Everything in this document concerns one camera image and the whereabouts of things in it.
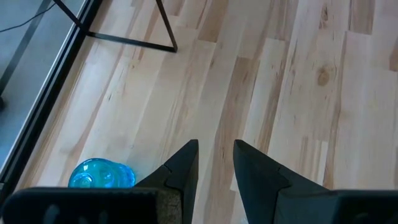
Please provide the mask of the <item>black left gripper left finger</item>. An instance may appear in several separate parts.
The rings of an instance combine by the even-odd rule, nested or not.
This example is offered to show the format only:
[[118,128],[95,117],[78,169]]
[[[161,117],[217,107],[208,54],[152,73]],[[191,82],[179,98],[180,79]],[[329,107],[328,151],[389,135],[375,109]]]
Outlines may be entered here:
[[198,182],[198,140],[129,189],[34,187],[11,195],[4,223],[191,223]]

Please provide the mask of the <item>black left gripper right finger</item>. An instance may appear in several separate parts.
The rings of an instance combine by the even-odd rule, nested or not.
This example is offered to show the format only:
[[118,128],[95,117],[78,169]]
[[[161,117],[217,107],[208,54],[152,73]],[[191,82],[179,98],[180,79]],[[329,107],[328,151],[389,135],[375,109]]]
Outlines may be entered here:
[[240,139],[233,161],[249,223],[397,223],[395,190],[328,190]]

